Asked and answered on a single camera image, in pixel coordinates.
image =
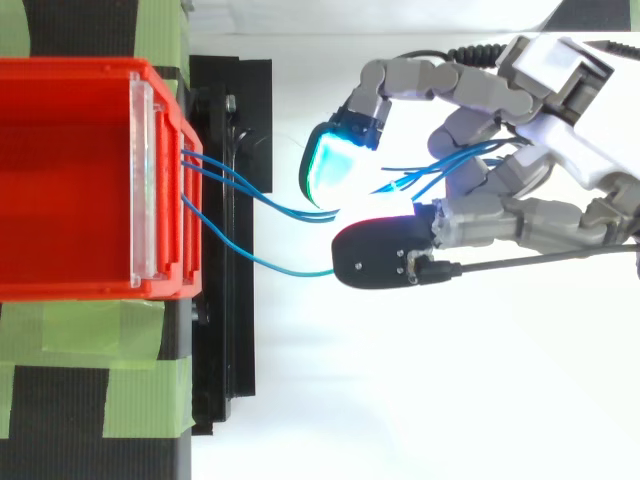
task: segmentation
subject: masking tape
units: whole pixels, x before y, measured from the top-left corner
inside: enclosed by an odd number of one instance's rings
[[[178,438],[191,414],[191,357],[157,361],[151,370],[111,370],[104,438]]]
[[[0,56],[28,57],[31,37],[22,0],[0,1]]]
[[[640,31],[640,0],[629,0],[631,10],[631,31]]]
[[[0,439],[9,438],[15,365],[0,363]]]
[[[152,65],[180,68],[181,16],[185,16],[182,5],[175,0],[138,0],[133,56]]]
[[[164,303],[5,303],[0,362],[32,367],[153,368]]]

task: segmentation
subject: red plastic bin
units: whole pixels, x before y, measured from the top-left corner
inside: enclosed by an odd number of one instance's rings
[[[0,302],[196,295],[183,145],[202,152],[145,60],[0,59]]]

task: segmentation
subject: white surface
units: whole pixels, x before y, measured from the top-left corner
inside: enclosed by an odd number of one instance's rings
[[[561,0],[194,0],[197,33],[328,34],[536,30]]]
[[[302,208],[296,142],[344,101],[368,60],[489,40],[196,36],[193,47],[273,58],[273,198]],[[428,162],[428,134],[450,111],[442,102],[395,105],[380,154],[391,165]],[[581,207],[591,198],[561,169],[537,195]],[[325,269],[333,228],[256,204],[255,250],[289,268]],[[440,258],[521,253],[500,243]],[[235,400],[213,437],[194,439],[194,480],[640,477],[632,255],[401,291],[262,267],[255,282],[257,396]]]

